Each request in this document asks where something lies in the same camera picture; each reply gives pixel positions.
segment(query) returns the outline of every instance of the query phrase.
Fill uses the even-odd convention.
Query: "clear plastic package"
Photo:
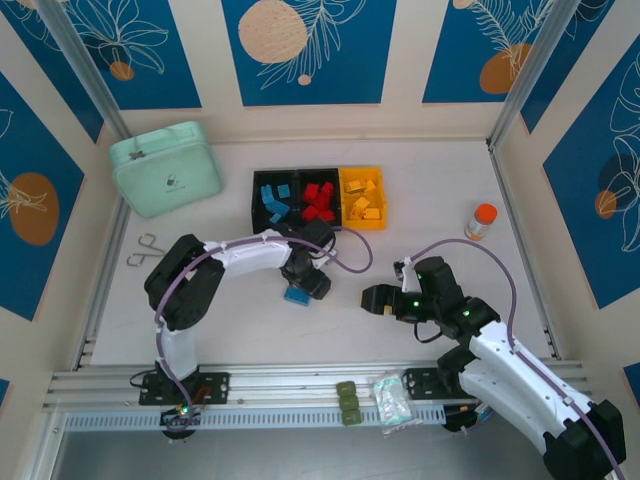
[[[373,384],[373,394],[385,436],[422,424],[400,374],[391,373],[377,378]]]

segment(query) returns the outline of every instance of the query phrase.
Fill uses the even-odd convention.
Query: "olive green object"
[[[360,413],[360,410],[349,410],[348,412],[342,412],[342,424],[345,427],[360,425],[361,423],[362,413]]]
[[[348,397],[356,394],[356,384],[353,382],[342,382],[336,385],[339,397]]]
[[[340,397],[340,410],[346,412],[347,410],[357,410],[360,408],[360,402],[355,395],[349,395],[347,397]]]

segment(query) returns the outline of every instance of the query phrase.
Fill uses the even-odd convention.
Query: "purple cable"
[[[471,240],[465,240],[462,238],[448,238],[446,240],[440,240],[439,242],[436,242],[433,245],[430,245],[424,250],[415,254],[414,256],[411,257],[411,261],[412,262],[415,261],[416,259],[423,256],[425,253],[433,250],[436,247],[439,247],[440,245],[444,245],[446,243],[463,243],[466,245],[471,245],[472,247],[475,247],[479,250],[482,250],[484,253],[489,255],[502,269],[505,276],[507,277],[507,280],[509,281],[509,286],[511,287],[511,309],[509,310],[509,317],[507,320],[507,340],[509,341],[509,346],[511,347],[511,350],[513,350],[516,356],[520,360],[522,360],[531,370],[537,373],[538,376],[542,378],[553,389],[553,391],[556,392],[560,396],[560,398],[562,398],[563,401],[568,399],[569,395],[567,395],[562,390],[562,388],[560,388],[551,378],[549,378],[549,376],[545,372],[543,372],[540,368],[538,368],[538,366],[535,363],[533,363],[522,352],[518,351],[518,349],[515,348],[516,345],[515,345],[515,337],[513,336],[513,321],[515,318],[516,304],[518,301],[516,283],[513,281],[513,277],[509,273],[509,270],[507,270],[507,267],[505,266],[505,264],[502,263],[502,261],[491,250],[489,250],[486,247],[483,247],[482,245],[478,245],[477,243],[472,242]],[[620,465],[618,465],[618,461],[614,457],[613,452],[609,448],[609,445],[607,445],[607,442],[602,437],[602,435],[600,434],[598,429],[595,427],[593,422],[589,419],[589,417],[587,417],[587,414],[584,413],[582,409],[580,409],[580,407],[578,407],[574,401],[571,401],[571,403],[569,403],[569,406],[573,409],[574,412],[578,414],[578,416],[580,416],[580,418],[585,423],[585,425],[589,428],[589,430],[591,430],[591,433],[593,433],[593,436],[596,438],[596,440],[600,444],[600,447],[602,448],[605,455],[607,456],[609,463],[611,463],[613,470],[616,472],[618,479],[625,480],[625,477],[622,474],[622,470],[620,469]]]
[[[364,246],[367,249],[367,253],[369,254],[369,261],[367,262],[367,265],[364,268],[360,268],[360,269],[351,268],[351,267],[345,265],[344,263],[342,263],[342,261],[339,260],[336,255],[332,254],[328,250],[325,250],[324,248],[320,247],[319,245],[316,245],[314,243],[308,242],[308,241],[303,240],[301,238],[281,237],[281,236],[272,236],[272,237],[264,237],[264,238],[263,237],[244,238],[244,239],[241,239],[241,240],[236,240],[234,242],[227,243],[226,246],[225,246],[225,249],[231,249],[231,248],[235,248],[235,247],[241,247],[243,245],[250,245],[252,243],[262,243],[262,242],[267,242],[267,241],[280,242],[280,243],[289,243],[289,242],[298,243],[298,244],[304,245],[306,247],[313,248],[314,250],[317,250],[317,251],[321,252],[323,254],[323,256],[329,257],[339,267],[343,268],[347,272],[350,272],[350,273],[364,273],[367,270],[369,270],[369,268],[371,268],[371,265],[373,264],[373,251],[371,250],[371,245],[369,245],[369,242],[367,242],[367,239],[364,238],[364,236],[360,232],[357,232],[356,230],[353,230],[352,228],[349,228],[349,227],[333,227],[333,230],[337,230],[337,231],[346,230],[346,231],[354,234],[355,236],[357,236],[360,240],[362,240],[362,243],[364,243]],[[187,417],[183,421],[180,421],[178,423],[178,427],[177,428],[171,423],[167,424],[167,430],[170,431],[170,432],[174,432],[175,433],[175,432],[183,432],[183,431],[185,431],[189,427],[189,425],[191,425],[191,423],[193,421],[194,412],[193,412],[193,401],[191,399],[191,396],[189,395],[189,392],[187,392],[187,389],[184,387],[182,382],[173,373],[173,371],[171,370],[171,367],[169,366],[169,364],[167,363],[167,361],[165,360],[165,357],[164,357],[164,349],[162,348],[162,332],[163,332],[163,327],[164,327],[165,322],[162,319],[162,312],[164,312],[164,307],[167,305],[167,302],[169,301],[169,298],[171,298],[171,295],[173,295],[173,292],[178,287],[178,284],[182,280],[184,280],[184,278],[188,275],[188,273],[190,271],[192,271],[195,267],[197,267],[201,262],[206,260],[207,258],[211,257],[212,255],[215,255],[216,253],[222,252],[222,251],[223,251],[222,247],[216,247],[216,248],[214,248],[212,250],[209,250],[208,252],[203,253],[202,255],[199,255],[194,260],[192,260],[191,263],[189,263],[189,265],[187,265],[182,270],[182,272],[180,272],[180,274],[178,274],[178,276],[173,280],[173,282],[171,282],[171,284],[169,285],[169,288],[167,288],[167,291],[162,296],[162,299],[160,300],[160,303],[158,304],[158,308],[156,309],[156,314],[155,314],[155,317],[154,317],[154,321],[155,321],[155,323],[156,323],[156,325],[158,327],[158,330],[156,331],[156,348],[158,349],[158,356],[160,358],[160,365],[162,366],[162,369],[164,370],[164,372],[167,374],[167,377],[169,377],[171,379],[171,381],[176,384],[176,386],[178,387],[178,390],[180,390],[180,393],[182,393],[184,398],[187,400],[187,405],[188,405],[188,408],[189,408],[189,413],[188,413]]]

